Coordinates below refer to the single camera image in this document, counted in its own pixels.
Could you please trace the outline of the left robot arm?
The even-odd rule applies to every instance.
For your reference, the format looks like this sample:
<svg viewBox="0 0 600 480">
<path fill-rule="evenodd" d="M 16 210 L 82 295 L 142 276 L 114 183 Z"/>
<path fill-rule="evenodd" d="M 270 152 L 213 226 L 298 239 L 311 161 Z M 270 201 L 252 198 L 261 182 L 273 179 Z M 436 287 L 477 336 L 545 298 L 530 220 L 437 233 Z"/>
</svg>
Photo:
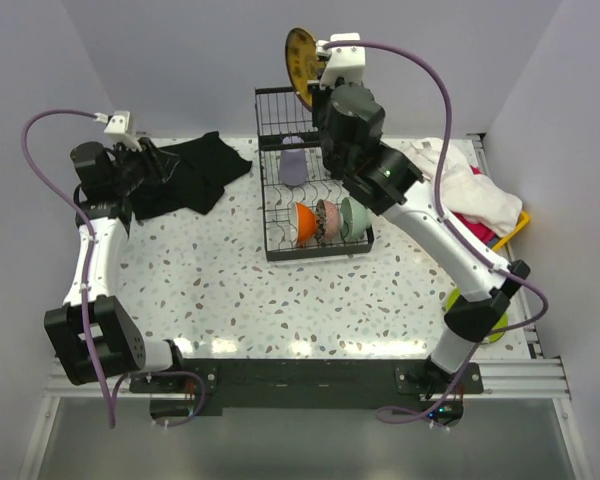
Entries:
<svg viewBox="0 0 600 480">
<path fill-rule="evenodd" d="M 97 381 L 95 361 L 105 377 L 152 372 L 165 392 L 187 380 L 182 355 L 171 340 L 149 340 L 117 298 L 119 255 L 129 239 L 131 193 L 143 184 L 165 183 L 179 162 L 142 137 L 137 151 L 122 143 L 75 147 L 70 158 L 80 180 L 73 200 L 79 208 L 79 258 L 61 307 L 46 312 L 44 328 L 69 381 Z"/>
</svg>

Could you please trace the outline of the white pink bowl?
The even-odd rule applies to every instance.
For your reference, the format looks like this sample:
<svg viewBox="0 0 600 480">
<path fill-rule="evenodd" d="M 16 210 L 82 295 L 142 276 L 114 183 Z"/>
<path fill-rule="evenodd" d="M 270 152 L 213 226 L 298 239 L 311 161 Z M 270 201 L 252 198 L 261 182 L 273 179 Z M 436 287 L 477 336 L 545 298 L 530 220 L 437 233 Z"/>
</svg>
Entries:
<svg viewBox="0 0 600 480">
<path fill-rule="evenodd" d="M 291 243 L 294 247 L 300 247 L 315 235 L 318 228 L 318 220 L 309 207 L 295 202 L 289 209 L 289 225 Z"/>
</svg>

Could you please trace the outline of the celadon green bowl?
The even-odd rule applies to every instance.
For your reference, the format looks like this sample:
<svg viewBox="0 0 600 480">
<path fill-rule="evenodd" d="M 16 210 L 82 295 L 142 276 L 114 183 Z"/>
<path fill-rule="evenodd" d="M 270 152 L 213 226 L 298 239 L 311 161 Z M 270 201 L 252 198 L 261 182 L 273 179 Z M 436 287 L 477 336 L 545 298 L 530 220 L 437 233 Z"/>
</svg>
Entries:
<svg viewBox="0 0 600 480">
<path fill-rule="evenodd" d="M 357 200 L 346 197 L 340 206 L 340 234 L 345 242 L 358 241 L 371 226 L 369 210 Z"/>
</svg>

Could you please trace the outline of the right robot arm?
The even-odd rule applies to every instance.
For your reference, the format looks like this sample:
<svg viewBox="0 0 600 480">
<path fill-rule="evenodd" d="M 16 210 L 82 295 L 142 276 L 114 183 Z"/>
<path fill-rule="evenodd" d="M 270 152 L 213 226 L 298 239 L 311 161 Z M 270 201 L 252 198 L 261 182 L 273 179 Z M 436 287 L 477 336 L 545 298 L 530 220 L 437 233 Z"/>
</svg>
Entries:
<svg viewBox="0 0 600 480">
<path fill-rule="evenodd" d="M 428 357 L 428 386 L 449 392 L 476 345 L 488 336 L 530 274 L 479 242 L 448 210 L 438 210 L 431 183 L 402 152 L 381 139 L 384 109 L 362 85 L 308 83 L 312 123 L 323 165 L 350 196 L 410 236 L 455 282 L 460 296 Z"/>
</svg>

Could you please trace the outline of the lime green plate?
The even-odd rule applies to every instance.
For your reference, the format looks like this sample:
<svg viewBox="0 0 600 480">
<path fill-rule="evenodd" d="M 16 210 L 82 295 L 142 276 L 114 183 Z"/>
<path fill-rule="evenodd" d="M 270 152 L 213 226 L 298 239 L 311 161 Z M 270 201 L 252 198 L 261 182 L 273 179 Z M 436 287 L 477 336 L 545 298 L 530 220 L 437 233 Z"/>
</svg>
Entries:
<svg viewBox="0 0 600 480">
<path fill-rule="evenodd" d="M 457 302 L 457 300 L 458 300 L 459 297 L 460 297 L 460 290 L 458 288 L 455 288 L 454 290 L 451 291 L 451 293 L 449 294 L 449 296 L 447 298 L 447 302 L 446 302 L 446 305 L 445 305 L 445 312 L 446 313 L 448 313 L 451 310 L 451 308 Z M 507 327 L 508 325 L 509 325 L 508 314 L 504 313 L 500 317 L 500 319 L 495 323 L 495 325 L 492 327 L 492 330 L 502 329 L 502 328 Z M 504 336 L 504 332 L 490 334 L 490 335 L 488 335 L 488 336 L 486 336 L 486 337 L 483 338 L 481 344 L 482 345 L 490 345 L 490 344 L 496 343 L 503 336 Z"/>
</svg>

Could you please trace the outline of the lavender plastic cup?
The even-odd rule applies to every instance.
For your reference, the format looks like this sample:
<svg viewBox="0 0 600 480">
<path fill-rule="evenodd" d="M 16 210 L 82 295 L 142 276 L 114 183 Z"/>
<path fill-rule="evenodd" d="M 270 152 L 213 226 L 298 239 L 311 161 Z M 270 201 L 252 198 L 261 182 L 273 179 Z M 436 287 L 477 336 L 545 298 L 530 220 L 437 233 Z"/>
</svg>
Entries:
<svg viewBox="0 0 600 480">
<path fill-rule="evenodd" d="M 303 139 L 287 136 L 282 140 L 284 148 L 279 152 L 279 181 L 287 187 L 298 187 L 308 179 L 306 151 Z"/>
</svg>

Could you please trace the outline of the leaf patterned bowl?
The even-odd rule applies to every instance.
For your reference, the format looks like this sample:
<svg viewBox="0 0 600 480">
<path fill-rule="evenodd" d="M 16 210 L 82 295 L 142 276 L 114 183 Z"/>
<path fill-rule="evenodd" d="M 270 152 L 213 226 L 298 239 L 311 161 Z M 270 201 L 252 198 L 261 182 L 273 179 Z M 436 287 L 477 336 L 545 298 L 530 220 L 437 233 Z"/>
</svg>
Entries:
<svg viewBox="0 0 600 480">
<path fill-rule="evenodd" d="M 315 238 L 319 245 L 327 245 L 335 240 L 341 232 L 342 216 L 339 207 L 321 199 L 316 205 L 317 230 Z"/>
</svg>

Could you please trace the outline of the yellow patterned plate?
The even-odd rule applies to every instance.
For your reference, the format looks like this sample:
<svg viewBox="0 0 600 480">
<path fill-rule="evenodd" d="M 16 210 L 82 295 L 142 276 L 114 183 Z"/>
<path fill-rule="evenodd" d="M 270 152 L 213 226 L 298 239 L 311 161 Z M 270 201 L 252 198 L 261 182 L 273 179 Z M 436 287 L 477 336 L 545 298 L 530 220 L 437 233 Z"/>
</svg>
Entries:
<svg viewBox="0 0 600 480">
<path fill-rule="evenodd" d="M 284 58 L 287 75 L 296 97 L 311 111 L 309 82 L 316 80 L 319 71 L 325 66 L 325 62 L 316 55 L 316 39 L 304 28 L 292 28 L 285 40 Z"/>
</svg>

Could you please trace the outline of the black wire dish rack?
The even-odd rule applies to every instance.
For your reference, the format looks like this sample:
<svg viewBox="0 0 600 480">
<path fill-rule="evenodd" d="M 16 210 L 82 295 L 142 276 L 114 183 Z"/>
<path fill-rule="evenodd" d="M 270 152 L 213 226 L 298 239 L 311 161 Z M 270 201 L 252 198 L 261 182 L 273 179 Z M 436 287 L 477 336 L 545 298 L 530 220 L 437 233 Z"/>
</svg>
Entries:
<svg viewBox="0 0 600 480">
<path fill-rule="evenodd" d="M 297 243 L 291 222 L 295 205 L 314 209 L 323 200 L 339 206 L 347 192 L 323 167 L 319 133 L 312 125 L 311 113 L 292 88 L 257 88 L 255 119 L 266 259 L 281 262 L 370 252 L 374 243 L 371 228 L 355 241 L 337 235 L 324 244 L 313 238 Z M 307 179 L 298 186 L 289 186 L 281 179 L 282 153 L 286 150 L 304 155 Z"/>
</svg>

